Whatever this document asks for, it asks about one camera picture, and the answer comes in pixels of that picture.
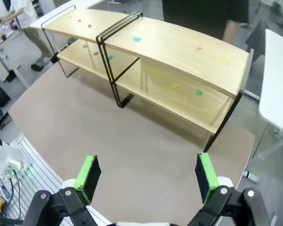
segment lower shelf board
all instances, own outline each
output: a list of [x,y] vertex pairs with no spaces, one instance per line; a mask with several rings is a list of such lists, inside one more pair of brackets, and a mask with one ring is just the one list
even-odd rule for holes
[[[136,57],[109,49],[108,55],[114,77],[117,77]],[[60,59],[108,79],[98,46],[83,40],[77,40],[58,54]],[[122,87],[163,109],[192,122],[215,134],[223,121],[231,99],[226,95],[205,86],[191,77],[180,75],[163,65],[138,60],[116,82]]]

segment blue sticky note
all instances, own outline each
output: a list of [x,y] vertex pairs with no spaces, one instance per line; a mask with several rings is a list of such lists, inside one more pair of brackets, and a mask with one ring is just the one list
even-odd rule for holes
[[133,37],[133,40],[134,40],[134,41],[141,41],[141,39],[142,39],[142,38],[139,38],[139,37],[135,37],[135,36]]

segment white shirt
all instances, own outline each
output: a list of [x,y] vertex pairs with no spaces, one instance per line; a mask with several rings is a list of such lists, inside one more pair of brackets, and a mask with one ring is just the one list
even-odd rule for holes
[[23,13],[18,15],[18,21],[22,29],[29,27],[29,25],[36,21],[37,14],[33,8],[33,4],[30,0],[11,0],[10,11],[17,12],[20,8],[23,8]]

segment brown tabletop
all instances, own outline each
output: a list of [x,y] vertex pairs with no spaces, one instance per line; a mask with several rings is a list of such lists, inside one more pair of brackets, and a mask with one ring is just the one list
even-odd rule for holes
[[[56,64],[9,113],[64,180],[77,176],[86,155],[98,155],[92,206],[111,222],[183,226],[202,207],[194,172],[201,131],[138,97],[118,108],[107,81],[91,73],[66,78]],[[237,186],[254,139],[227,123],[209,150],[217,175]]]

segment khaki pants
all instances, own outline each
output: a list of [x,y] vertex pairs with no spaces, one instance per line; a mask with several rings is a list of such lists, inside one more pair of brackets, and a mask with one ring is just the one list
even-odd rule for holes
[[52,55],[51,51],[48,49],[46,44],[40,38],[37,29],[27,27],[23,29],[23,31],[26,34],[26,36],[29,38],[29,40],[32,41],[39,48],[43,56],[50,57]]

